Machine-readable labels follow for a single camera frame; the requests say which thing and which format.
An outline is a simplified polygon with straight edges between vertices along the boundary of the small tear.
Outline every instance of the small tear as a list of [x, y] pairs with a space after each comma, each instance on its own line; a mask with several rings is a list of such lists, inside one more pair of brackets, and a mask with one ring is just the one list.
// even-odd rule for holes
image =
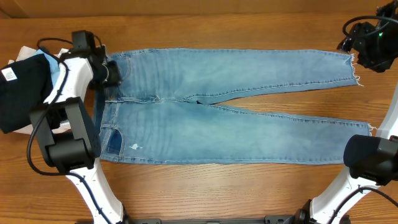
[[369, 128], [369, 135], [372, 136], [372, 131], [373, 130], [377, 130], [377, 127], [373, 127], [371, 126], [371, 124], [368, 124], [368, 128]]
[[137, 149], [142, 149], [142, 147], [139, 147], [137, 143], [133, 144], [132, 146], [129, 146], [130, 148], [132, 148], [133, 150], [137, 150]]

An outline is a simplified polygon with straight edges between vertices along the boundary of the back pocket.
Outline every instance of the back pocket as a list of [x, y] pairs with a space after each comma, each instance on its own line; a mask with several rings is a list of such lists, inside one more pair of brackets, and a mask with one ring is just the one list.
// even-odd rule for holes
[[108, 144], [108, 153], [119, 155], [122, 148], [122, 142], [123, 139], [120, 131], [113, 129], [113, 133]]

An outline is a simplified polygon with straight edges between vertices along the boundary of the light blue fabric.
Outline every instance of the light blue fabric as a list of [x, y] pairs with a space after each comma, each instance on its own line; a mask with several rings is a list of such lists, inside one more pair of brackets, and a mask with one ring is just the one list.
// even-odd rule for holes
[[52, 58], [48, 54], [44, 53], [40, 49], [37, 50], [34, 55], [38, 55], [38, 54], [44, 54], [45, 58], [49, 61], [50, 71], [51, 71], [51, 82], [52, 82], [52, 86], [55, 86], [55, 84], [58, 80], [58, 77], [60, 76], [60, 68], [58, 66], [58, 62], [54, 58]]
[[101, 158], [132, 164], [339, 164], [368, 123], [256, 113], [233, 98], [357, 85], [352, 56], [319, 50], [145, 49], [114, 54], [123, 82], [96, 93]]

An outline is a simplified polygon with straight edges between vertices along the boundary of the wooden table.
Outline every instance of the wooden table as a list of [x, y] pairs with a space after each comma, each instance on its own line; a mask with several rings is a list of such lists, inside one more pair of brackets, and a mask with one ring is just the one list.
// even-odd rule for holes
[[[90, 30], [111, 52], [162, 47], [217, 49], [319, 49], [335, 51], [341, 26], [354, 16], [373, 14], [247, 14], [225, 16], [87, 17], [77, 19], [1, 19], [0, 62], [19, 49], [35, 47], [43, 37], [71, 38]], [[46, 46], [58, 53], [58, 42]], [[254, 111], [279, 111], [368, 121], [379, 126], [397, 83], [397, 64], [378, 74], [356, 65], [361, 86], [254, 96], [226, 102]], [[93, 93], [86, 106], [92, 111]], [[75, 187], [64, 177], [43, 177], [26, 162], [28, 136], [0, 134], [0, 223], [73, 223], [91, 214]], [[33, 160], [44, 165], [39, 148]], [[342, 165], [235, 164], [152, 166], [103, 161], [118, 199], [133, 218], [263, 217], [292, 214], [323, 192]], [[398, 184], [382, 187], [398, 199]], [[397, 209], [370, 194], [350, 212], [353, 223], [397, 223]]]

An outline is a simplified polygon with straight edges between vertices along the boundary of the light blue jeans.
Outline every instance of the light blue jeans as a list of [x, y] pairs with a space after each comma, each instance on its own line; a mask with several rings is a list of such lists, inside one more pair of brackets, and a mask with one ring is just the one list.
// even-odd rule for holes
[[131, 164], [337, 164], [368, 123], [215, 103], [357, 85], [352, 56], [319, 50], [144, 49], [114, 54], [123, 82], [96, 93], [101, 158]]

